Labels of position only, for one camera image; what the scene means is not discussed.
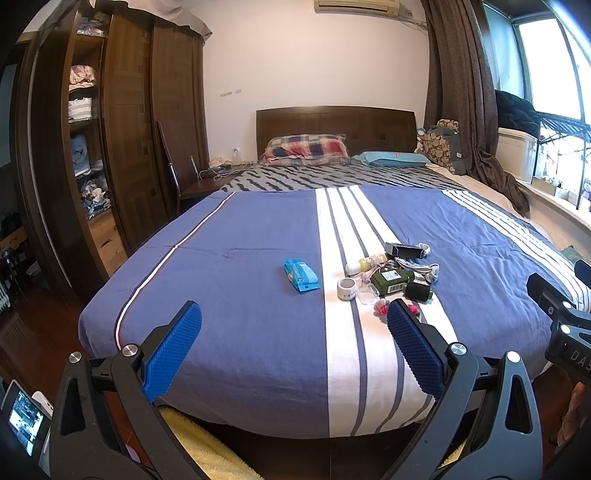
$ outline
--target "plaid pillow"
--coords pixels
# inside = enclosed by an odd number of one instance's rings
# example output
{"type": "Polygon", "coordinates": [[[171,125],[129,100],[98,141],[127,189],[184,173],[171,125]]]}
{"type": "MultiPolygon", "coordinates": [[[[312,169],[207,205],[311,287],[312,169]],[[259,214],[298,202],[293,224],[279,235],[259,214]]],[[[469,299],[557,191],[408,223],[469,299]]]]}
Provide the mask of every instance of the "plaid pillow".
{"type": "Polygon", "coordinates": [[[344,135],[292,135],[269,142],[261,157],[263,165],[316,166],[349,163],[344,135]]]}

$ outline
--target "air conditioner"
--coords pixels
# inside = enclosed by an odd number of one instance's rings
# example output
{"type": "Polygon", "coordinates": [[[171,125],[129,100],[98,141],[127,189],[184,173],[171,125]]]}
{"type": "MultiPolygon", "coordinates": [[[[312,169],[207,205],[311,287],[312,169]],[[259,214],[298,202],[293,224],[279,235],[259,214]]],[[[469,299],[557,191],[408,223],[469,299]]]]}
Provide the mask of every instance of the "air conditioner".
{"type": "Polygon", "coordinates": [[[317,12],[397,17],[400,0],[315,0],[317,12]]]}

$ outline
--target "small display screen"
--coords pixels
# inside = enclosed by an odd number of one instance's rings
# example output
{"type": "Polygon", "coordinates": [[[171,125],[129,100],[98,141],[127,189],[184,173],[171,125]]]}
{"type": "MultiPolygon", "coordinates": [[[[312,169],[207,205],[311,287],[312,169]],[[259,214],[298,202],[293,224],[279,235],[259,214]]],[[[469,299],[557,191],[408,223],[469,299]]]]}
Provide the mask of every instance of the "small display screen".
{"type": "Polygon", "coordinates": [[[39,434],[43,418],[44,415],[39,411],[39,408],[19,391],[12,405],[8,421],[29,455],[33,455],[34,442],[39,434]]]}

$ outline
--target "tape roll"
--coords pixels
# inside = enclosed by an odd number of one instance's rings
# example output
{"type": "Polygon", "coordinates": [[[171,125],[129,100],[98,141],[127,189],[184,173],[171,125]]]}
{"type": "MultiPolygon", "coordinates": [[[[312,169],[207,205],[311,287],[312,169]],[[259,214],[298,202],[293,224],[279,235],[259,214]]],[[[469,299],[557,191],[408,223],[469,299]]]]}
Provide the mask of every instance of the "tape roll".
{"type": "Polygon", "coordinates": [[[336,284],[336,295],[340,300],[353,300],[357,295],[357,285],[352,278],[342,278],[336,284]]]}

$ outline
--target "ceiling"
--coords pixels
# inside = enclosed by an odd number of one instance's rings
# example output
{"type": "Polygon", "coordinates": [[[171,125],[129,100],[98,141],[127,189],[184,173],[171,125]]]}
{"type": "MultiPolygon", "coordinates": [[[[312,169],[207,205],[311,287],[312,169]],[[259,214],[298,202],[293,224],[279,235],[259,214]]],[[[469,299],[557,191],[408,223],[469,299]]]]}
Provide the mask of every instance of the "ceiling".
{"type": "Polygon", "coordinates": [[[486,3],[500,10],[507,17],[520,17],[549,11],[542,0],[486,0],[486,3]]]}

